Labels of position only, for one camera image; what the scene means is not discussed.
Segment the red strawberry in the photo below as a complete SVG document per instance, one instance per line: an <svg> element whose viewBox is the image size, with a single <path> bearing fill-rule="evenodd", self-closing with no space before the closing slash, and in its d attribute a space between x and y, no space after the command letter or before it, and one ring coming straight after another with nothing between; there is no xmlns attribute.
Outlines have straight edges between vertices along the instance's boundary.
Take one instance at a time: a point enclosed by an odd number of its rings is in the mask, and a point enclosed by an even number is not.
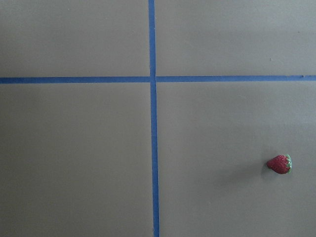
<svg viewBox="0 0 316 237"><path fill-rule="evenodd" d="M267 161L266 166L278 174L288 174L292 170L292 159L289 154L278 155Z"/></svg>

